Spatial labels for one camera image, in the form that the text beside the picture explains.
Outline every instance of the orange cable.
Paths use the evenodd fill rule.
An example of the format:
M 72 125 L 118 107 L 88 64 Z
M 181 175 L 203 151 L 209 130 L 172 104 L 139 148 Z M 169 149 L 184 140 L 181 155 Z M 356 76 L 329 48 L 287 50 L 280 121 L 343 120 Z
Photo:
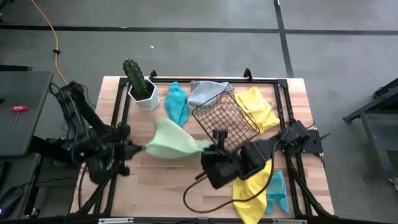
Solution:
M 57 37 L 57 34 L 55 33 L 55 30 L 54 30 L 54 28 L 52 27 L 51 22 L 49 21 L 49 19 L 47 18 L 47 16 L 45 16 L 45 14 L 40 10 L 40 8 L 38 7 L 38 5 L 36 5 L 36 3 L 34 2 L 34 0 L 30 0 L 30 1 L 31 1 L 31 2 L 33 3 L 33 5 L 37 8 L 37 10 L 39 10 L 39 12 L 40 12 L 41 15 L 44 17 L 44 19 L 47 21 L 47 23 L 49 24 L 49 26 L 50 26 L 50 28 L 51 28 L 53 34 L 54 34 L 54 37 L 55 37 L 55 51 L 57 51 L 57 52 L 55 52 L 55 69 L 57 69 L 57 72 L 58 72 L 58 74 L 60 74 L 61 79 L 63 80 L 63 82 L 65 83 L 65 85 L 67 85 L 68 82 L 67 82 L 66 79 L 63 77 L 63 75 L 62 75 L 60 69 L 58 68 L 58 54 L 59 54 L 59 49 L 58 49 L 58 37 Z

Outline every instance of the yellow towel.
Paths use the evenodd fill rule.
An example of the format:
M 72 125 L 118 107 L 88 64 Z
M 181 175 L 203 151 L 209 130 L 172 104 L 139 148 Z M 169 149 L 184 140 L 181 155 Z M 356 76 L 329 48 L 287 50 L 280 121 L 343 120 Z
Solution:
M 267 183 L 271 174 L 271 160 L 265 168 L 247 180 L 234 180 L 232 188 L 233 199 L 247 199 L 258 193 Z M 257 224 L 264 216 L 267 208 L 267 190 L 248 202 L 234 202 L 236 211 L 244 224 Z
M 258 87 L 235 93 L 234 96 L 238 105 L 259 127 L 260 133 L 279 124 L 279 119 L 271 112 L 271 105 L 262 97 Z

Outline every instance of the black stand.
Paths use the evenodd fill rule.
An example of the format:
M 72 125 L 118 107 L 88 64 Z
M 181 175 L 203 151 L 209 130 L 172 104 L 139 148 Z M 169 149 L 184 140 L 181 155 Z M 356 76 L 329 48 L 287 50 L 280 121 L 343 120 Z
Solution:
M 350 124 L 361 118 L 369 142 L 378 157 L 381 174 L 364 176 L 364 181 L 389 179 L 398 175 L 398 79 L 376 90 L 370 103 L 345 116 Z

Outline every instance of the white hexagonal pot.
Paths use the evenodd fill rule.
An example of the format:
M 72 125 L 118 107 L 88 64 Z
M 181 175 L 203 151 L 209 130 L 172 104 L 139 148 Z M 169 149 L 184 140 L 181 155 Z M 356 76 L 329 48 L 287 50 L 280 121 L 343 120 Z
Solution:
M 140 107 L 141 109 L 150 111 L 150 110 L 155 109 L 157 107 L 157 105 L 159 105 L 159 94 L 157 93 L 157 87 L 155 86 L 155 84 L 153 84 L 148 78 L 146 78 L 145 81 L 150 83 L 154 87 L 154 91 L 152 92 L 152 96 L 150 96 L 150 98 L 137 101 L 130 94 L 132 86 L 130 86 L 130 89 L 129 89 L 129 96 L 132 98 L 132 100 L 134 100 L 137 103 L 138 107 Z

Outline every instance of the cloth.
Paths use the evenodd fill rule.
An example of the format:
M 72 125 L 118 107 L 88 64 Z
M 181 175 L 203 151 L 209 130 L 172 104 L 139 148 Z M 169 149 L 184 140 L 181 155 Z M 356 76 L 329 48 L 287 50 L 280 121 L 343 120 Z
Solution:
M 243 111 L 259 127 L 260 133 L 279 124 L 279 119 L 271 111 L 270 104 L 262 97 L 258 87 L 235 93 L 235 100 Z
M 188 120 L 187 94 L 180 89 L 178 82 L 169 86 L 169 94 L 164 101 L 164 108 L 169 118 L 182 127 Z
M 267 183 L 271 174 L 271 160 L 266 162 L 265 168 L 246 180 L 234 180 L 232 186 L 233 199 L 247 199 L 260 191 Z M 264 216 L 267 207 L 265 190 L 262 194 L 248 202 L 234 202 L 235 209 L 245 224 L 257 224 Z
M 182 128 L 167 118 L 155 120 L 155 136 L 145 146 L 145 151 L 154 157 L 176 159 L 203 151 L 213 144 L 210 141 L 194 140 Z
M 274 213 L 275 205 L 278 205 L 286 214 L 289 214 L 289 204 L 286 197 L 286 183 L 281 170 L 274 172 L 267 188 L 266 214 Z
M 192 113 L 197 106 L 206 103 L 206 101 L 212 99 L 217 94 L 220 94 L 223 91 L 231 91 L 233 89 L 234 87 L 228 82 L 218 83 L 213 81 L 192 81 L 191 95 L 188 97 L 189 112 Z M 216 98 L 209 101 L 206 105 L 209 105 L 215 100 Z

